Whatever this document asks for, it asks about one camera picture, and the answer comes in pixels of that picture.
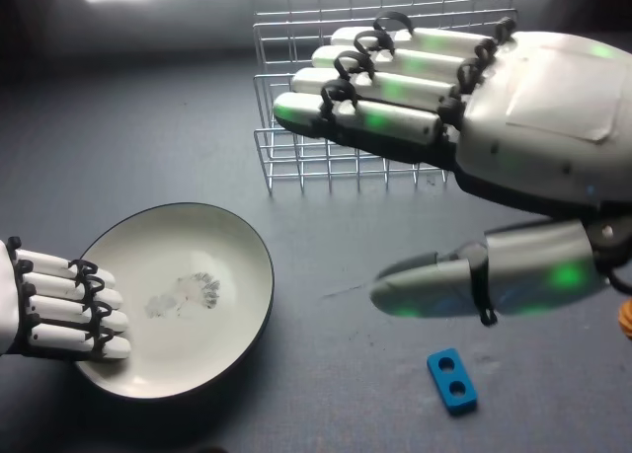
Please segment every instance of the round plate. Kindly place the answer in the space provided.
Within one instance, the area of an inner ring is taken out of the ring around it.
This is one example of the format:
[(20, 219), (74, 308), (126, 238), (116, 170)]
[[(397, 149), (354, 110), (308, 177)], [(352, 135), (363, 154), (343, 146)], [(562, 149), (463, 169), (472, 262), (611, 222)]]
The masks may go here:
[(115, 276), (132, 352), (121, 362), (77, 365), (120, 396), (164, 398), (211, 381), (257, 340), (272, 308), (264, 242), (216, 206), (177, 203), (135, 214), (83, 259)]

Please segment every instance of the wire grid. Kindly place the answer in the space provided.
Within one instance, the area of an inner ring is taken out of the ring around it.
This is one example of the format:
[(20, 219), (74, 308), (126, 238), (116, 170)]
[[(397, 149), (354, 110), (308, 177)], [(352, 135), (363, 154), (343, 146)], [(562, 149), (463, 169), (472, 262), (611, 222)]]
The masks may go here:
[(291, 78), (311, 66), (311, 54), (329, 43), (332, 33), (349, 26), (370, 26), (383, 11), (408, 15), (415, 27), (464, 30), (484, 35), (503, 17), (517, 18), (514, 0), (251, 0), (255, 50), (260, 73), (254, 78), (261, 127), (254, 137), (268, 191), (277, 180), (297, 180), (301, 190), (312, 179), (406, 176), (415, 186), (420, 174), (446, 172), (427, 165), (404, 165), (324, 139), (309, 139), (280, 127), (275, 98), (290, 91)]

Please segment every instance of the robotic hand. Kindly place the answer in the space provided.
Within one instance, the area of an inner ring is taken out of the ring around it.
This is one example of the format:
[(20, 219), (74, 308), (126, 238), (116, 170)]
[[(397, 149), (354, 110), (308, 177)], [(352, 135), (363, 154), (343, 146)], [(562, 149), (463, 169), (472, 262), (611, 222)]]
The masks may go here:
[[(380, 21), (400, 22), (387, 33)], [(493, 38), (414, 28), (402, 14), (336, 31), (275, 101), (286, 129), (454, 174), (474, 195), (554, 221), (381, 272), (382, 311), (445, 317), (536, 312), (597, 293), (632, 257), (632, 55), (561, 34)]]
[(108, 361), (129, 356), (115, 279), (86, 261), (0, 241), (0, 354)]

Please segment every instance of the wire basket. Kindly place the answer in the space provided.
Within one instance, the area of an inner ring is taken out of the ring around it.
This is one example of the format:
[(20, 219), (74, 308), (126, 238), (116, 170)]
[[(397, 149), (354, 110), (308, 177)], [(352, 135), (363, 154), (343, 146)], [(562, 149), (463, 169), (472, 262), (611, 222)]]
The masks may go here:
[(396, 179), (419, 184), (422, 173), (441, 173), (427, 165), (404, 165), (366, 152), (341, 147), (324, 139), (309, 139), (280, 127), (273, 115), (275, 98), (290, 90), (294, 73), (311, 65), (311, 54), (329, 43), (341, 27), (370, 26), (382, 11), (408, 15), (415, 27), (456, 29), (492, 35), (503, 17), (517, 18), (514, 0), (252, 0), (255, 50), (259, 74), (255, 95), (261, 127), (254, 137), (272, 194), (274, 182), (306, 182), (325, 179), (329, 188), (335, 178), (383, 178), (386, 187)]

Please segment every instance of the blue block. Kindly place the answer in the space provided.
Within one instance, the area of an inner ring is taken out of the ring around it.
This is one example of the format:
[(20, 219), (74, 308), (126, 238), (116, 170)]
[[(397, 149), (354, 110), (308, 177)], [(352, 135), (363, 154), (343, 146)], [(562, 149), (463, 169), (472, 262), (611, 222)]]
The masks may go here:
[(428, 368), (451, 415), (465, 414), (476, 409), (478, 394), (456, 349), (451, 347), (428, 356)]

